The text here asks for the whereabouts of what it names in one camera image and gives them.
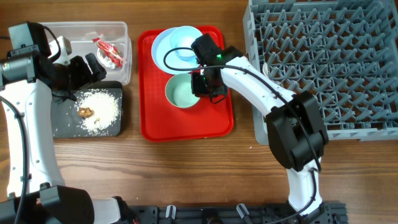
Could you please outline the green bowl with rice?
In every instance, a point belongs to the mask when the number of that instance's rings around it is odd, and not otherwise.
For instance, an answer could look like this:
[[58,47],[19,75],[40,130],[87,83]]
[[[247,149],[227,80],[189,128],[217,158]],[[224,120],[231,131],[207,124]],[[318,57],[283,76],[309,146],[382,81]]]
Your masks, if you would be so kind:
[[165,95],[171,105],[181,109],[190,108],[200,100],[192,93],[192,76],[189,73],[170,78],[165,86]]

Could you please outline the brown food scrap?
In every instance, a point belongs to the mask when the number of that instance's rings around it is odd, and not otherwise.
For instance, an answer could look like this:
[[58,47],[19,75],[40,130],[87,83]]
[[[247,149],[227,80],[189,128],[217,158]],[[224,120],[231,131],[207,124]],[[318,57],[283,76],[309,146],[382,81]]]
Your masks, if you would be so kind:
[[82,118],[89,118],[94,115],[94,111],[91,110],[90,108],[79,108],[78,115],[81,116]]

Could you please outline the red snack wrapper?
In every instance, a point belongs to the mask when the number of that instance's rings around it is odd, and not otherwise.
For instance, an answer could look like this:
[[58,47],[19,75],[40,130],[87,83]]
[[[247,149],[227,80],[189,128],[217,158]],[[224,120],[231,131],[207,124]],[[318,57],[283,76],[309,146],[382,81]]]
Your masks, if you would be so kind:
[[109,44],[99,37],[93,39],[93,42],[98,47],[97,57],[103,65],[110,69],[122,67],[124,59],[113,44]]

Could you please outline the white plastic spoon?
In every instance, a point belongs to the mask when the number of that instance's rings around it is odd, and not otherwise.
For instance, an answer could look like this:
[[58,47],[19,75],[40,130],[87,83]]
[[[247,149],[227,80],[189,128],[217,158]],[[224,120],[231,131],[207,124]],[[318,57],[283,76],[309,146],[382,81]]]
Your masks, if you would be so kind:
[[267,63],[264,63],[264,64],[263,64],[263,66],[262,66],[262,72],[263,72],[263,74],[264,74],[267,78],[269,78],[269,67],[268,67],[268,64],[267,64]]

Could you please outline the clear plastic bin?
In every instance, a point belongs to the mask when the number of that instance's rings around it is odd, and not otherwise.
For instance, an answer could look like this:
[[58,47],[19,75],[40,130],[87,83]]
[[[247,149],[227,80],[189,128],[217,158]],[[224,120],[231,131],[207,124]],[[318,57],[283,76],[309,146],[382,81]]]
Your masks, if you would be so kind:
[[[127,24],[123,21],[88,21],[88,22],[44,22],[56,37],[69,40],[72,52],[68,56],[84,57],[93,53],[97,61],[106,69],[106,81],[118,81],[127,85],[131,79],[132,44],[128,36]],[[117,67],[105,53],[93,42],[100,38],[119,51],[123,64]]]

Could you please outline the spilled white rice pile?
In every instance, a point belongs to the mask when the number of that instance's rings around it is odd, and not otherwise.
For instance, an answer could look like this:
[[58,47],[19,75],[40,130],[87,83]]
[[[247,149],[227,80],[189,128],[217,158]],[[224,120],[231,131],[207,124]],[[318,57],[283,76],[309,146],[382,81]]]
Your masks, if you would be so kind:
[[[77,128],[90,136],[110,136],[120,125],[122,93],[119,89],[91,89],[84,91],[77,98]],[[78,115],[79,108],[90,108],[94,115],[82,118]]]

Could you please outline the small light blue bowl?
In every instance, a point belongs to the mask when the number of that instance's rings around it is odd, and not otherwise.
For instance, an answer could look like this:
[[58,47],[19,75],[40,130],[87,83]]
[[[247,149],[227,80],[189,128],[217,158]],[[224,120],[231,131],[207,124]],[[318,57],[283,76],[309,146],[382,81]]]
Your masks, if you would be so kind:
[[170,46],[172,49],[185,47],[185,49],[175,50],[175,55],[185,61],[193,60],[195,53],[191,50],[193,42],[202,36],[201,31],[192,26],[181,26],[176,28],[170,36]]

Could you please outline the large light blue plate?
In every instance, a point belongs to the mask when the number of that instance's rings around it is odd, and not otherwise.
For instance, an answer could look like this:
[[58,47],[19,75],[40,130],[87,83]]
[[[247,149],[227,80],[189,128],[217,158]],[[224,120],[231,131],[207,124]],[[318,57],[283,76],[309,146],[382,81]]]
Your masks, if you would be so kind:
[[[151,48],[151,54],[152,54],[152,59],[156,66],[161,69],[163,72],[171,74],[171,75],[176,75],[181,73],[181,71],[176,71],[176,70],[171,70],[168,67],[165,66],[164,64],[164,56],[165,54],[169,51],[172,50],[170,46],[170,36],[171,33],[176,29],[177,27],[169,28],[166,29],[165,31],[162,31],[154,40]],[[173,68],[193,68],[193,67],[199,67],[199,64],[197,63],[197,58],[193,60],[182,60],[178,58],[174,51],[169,53],[167,58],[166,58],[166,63],[170,67]]]

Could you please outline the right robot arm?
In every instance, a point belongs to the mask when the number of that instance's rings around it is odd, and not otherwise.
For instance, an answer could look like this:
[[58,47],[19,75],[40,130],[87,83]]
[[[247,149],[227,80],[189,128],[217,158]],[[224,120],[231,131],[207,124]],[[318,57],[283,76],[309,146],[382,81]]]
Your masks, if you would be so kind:
[[194,72],[196,96],[220,96],[233,89],[266,119],[268,144],[286,168],[290,206],[306,217],[323,202],[318,189],[320,159],[328,135],[315,97],[308,91],[287,90],[257,70],[236,48],[219,48],[210,35],[195,39],[191,48],[203,74]]

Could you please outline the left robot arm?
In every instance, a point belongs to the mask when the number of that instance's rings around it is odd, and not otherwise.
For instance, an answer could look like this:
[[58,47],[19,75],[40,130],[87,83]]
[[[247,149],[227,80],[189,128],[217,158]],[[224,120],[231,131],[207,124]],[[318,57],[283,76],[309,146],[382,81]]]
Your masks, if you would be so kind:
[[1,60],[1,103],[9,138],[11,174],[2,223],[122,223],[129,207],[120,197],[93,200],[67,187],[55,158],[51,125],[53,98],[73,100],[74,91],[105,78],[93,54],[59,63],[36,22],[9,28],[12,49]]

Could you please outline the black plastic tray bin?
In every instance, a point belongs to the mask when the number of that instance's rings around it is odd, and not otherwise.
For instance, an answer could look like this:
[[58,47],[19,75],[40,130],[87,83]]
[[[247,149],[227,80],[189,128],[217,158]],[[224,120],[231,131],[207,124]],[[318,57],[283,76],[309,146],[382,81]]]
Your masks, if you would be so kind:
[[121,102],[121,118],[120,125],[117,129],[115,129],[110,136],[117,136],[121,132],[122,119],[123,119],[123,86],[120,82],[117,81],[106,81],[99,82],[91,88],[80,90],[75,92],[76,101],[65,100],[62,103],[52,102],[51,104],[51,124],[52,124],[52,133],[55,139],[60,138],[90,138],[90,137],[108,137],[108,136],[90,136],[83,132],[80,128],[77,128],[77,112],[75,109],[75,104],[77,102],[77,98],[81,96],[84,91],[91,89],[107,89],[107,90],[116,90],[119,89],[119,92],[122,93],[122,102]]

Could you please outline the red plastic tray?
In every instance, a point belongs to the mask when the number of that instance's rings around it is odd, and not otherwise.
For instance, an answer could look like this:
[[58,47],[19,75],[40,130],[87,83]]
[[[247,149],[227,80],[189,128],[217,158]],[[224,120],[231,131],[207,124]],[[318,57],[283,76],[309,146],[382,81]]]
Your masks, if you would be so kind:
[[151,50],[161,33],[171,32],[171,29],[147,30],[137,41],[141,134],[153,142],[227,135],[234,126],[231,94],[218,104],[202,98],[187,109],[175,107],[167,100],[165,87],[172,76],[155,64]]

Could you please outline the grey dishwasher rack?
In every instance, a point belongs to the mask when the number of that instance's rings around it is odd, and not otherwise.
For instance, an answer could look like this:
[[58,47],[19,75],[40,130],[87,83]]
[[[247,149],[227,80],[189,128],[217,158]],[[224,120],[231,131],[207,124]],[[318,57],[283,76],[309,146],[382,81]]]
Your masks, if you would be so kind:
[[329,138],[397,139],[396,1],[257,1],[246,53],[269,78],[318,101]]

